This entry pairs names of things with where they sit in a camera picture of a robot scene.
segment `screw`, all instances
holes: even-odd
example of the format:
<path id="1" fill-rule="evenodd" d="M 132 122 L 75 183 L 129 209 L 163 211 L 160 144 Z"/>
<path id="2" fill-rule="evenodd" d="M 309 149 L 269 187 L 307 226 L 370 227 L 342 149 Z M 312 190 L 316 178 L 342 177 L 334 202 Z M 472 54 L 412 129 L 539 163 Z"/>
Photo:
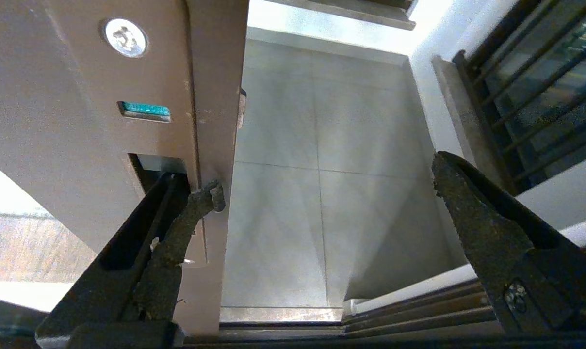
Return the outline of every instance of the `screw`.
<path id="1" fill-rule="evenodd" d="M 144 32 L 126 19 L 114 18 L 105 24 L 105 40 L 125 57 L 140 57 L 147 47 Z"/>
<path id="2" fill-rule="evenodd" d="M 519 282 L 514 282 L 509 286 L 504 296 L 509 309 L 513 312 L 524 314 L 528 310 L 526 294 L 526 289 Z"/>

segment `window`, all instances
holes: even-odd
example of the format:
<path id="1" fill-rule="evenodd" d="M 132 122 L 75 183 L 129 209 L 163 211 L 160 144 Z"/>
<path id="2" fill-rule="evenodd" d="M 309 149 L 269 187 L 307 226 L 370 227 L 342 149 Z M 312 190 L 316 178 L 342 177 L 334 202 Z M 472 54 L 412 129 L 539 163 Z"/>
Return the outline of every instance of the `window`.
<path id="1" fill-rule="evenodd" d="M 586 0 L 522 0 L 453 62 L 510 192 L 586 159 Z"/>

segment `gray floor tile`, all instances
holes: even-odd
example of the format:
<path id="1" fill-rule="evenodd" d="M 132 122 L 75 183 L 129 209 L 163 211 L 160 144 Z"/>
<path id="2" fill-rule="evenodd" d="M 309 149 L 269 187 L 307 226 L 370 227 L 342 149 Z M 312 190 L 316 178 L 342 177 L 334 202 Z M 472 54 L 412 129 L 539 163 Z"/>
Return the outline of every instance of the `gray floor tile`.
<path id="1" fill-rule="evenodd" d="M 373 298 L 452 268 L 431 183 L 320 172 L 328 302 Z"/>
<path id="2" fill-rule="evenodd" d="M 291 46 L 247 40 L 244 68 L 312 75 L 312 51 Z"/>
<path id="3" fill-rule="evenodd" d="M 327 306 L 318 180 L 235 163 L 222 306 Z"/>
<path id="4" fill-rule="evenodd" d="M 310 78 L 244 69 L 248 93 L 236 161 L 317 168 L 317 138 Z"/>
<path id="5" fill-rule="evenodd" d="M 312 73 L 315 78 L 382 89 L 397 88 L 403 82 L 399 66 L 317 51 L 312 53 Z"/>
<path id="6" fill-rule="evenodd" d="M 400 177 L 427 176 L 405 94 L 315 80 L 319 167 Z"/>

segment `wooden floor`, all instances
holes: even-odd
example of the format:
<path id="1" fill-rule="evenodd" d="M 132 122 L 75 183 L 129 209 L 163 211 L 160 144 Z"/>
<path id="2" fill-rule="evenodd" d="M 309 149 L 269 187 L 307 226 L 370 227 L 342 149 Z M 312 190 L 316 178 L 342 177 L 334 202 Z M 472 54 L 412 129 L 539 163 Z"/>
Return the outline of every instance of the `wooden floor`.
<path id="1" fill-rule="evenodd" d="M 0 281 L 71 283 L 95 256 L 55 219 L 0 216 Z"/>

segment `teal light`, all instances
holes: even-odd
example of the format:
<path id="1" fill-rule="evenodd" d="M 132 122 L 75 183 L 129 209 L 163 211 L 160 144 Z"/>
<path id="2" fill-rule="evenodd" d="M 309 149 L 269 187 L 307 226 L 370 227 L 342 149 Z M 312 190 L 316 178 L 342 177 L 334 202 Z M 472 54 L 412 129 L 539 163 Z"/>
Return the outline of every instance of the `teal light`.
<path id="1" fill-rule="evenodd" d="M 170 116 L 169 108 L 165 106 L 156 106 L 155 104 L 120 102 L 123 109 L 134 113 L 147 113 L 149 115 Z"/>

